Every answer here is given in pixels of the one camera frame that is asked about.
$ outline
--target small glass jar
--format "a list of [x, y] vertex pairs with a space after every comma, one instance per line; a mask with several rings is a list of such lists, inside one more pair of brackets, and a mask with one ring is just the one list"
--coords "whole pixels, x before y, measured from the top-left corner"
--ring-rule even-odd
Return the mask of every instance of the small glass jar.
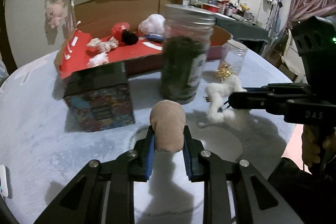
[[196, 95], [210, 48], [215, 15], [192, 6], [165, 6], [161, 95], [181, 104]]
[[217, 76], [225, 80], [232, 74], [239, 75], [246, 53], [247, 47], [244, 44], [232, 39], [228, 40], [222, 46], [222, 58], [217, 69]]

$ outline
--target metal jar lid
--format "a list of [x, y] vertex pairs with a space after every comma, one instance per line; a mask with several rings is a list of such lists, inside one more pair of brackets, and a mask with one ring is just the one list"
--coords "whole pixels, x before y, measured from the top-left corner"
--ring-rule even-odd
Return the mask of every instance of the metal jar lid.
[[202, 26], [215, 25], [216, 17], [211, 11], [179, 4], [165, 5], [166, 19]]
[[236, 40], [230, 39], [230, 40], [228, 40], [227, 42], [228, 42], [230, 45], [232, 45], [233, 47], [236, 47], [236, 48], [238, 48], [238, 49], [240, 49], [240, 50], [242, 50], [242, 51], [247, 51], [247, 49], [248, 49], [243, 43], [238, 42], [238, 41], [236, 41]]

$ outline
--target patterned box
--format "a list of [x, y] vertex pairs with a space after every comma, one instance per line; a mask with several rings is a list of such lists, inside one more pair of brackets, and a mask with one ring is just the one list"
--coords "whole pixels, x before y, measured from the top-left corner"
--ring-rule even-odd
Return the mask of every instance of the patterned box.
[[87, 132], [135, 123], [123, 62], [72, 73], [64, 100]]

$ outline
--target metal bolt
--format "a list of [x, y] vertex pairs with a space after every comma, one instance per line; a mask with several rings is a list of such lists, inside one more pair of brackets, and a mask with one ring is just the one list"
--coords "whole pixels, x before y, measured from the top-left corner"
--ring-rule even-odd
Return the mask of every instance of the metal bolt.
[[136, 150], [128, 150], [127, 151], [127, 156], [129, 157], [135, 157], [138, 154]]
[[210, 157], [210, 155], [211, 155], [211, 152], [209, 150], [203, 150], [201, 152], [201, 156], [203, 156], [203, 157], [208, 158], [208, 157]]
[[248, 167], [250, 165], [248, 160], [240, 160], [239, 164], [243, 167]]
[[89, 162], [89, 166], [91, 168], [96, 168], [99, 165], [99, 161], [98, 160], [92, 160]]

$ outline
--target red container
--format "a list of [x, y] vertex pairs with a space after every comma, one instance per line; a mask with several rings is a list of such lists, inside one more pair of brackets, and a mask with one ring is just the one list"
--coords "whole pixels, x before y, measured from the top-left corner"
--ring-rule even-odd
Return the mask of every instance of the red container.
[[217, 7], [216, 5], [203, 3], [203, 9], [217, 13], [219, 10], [219, 7]]

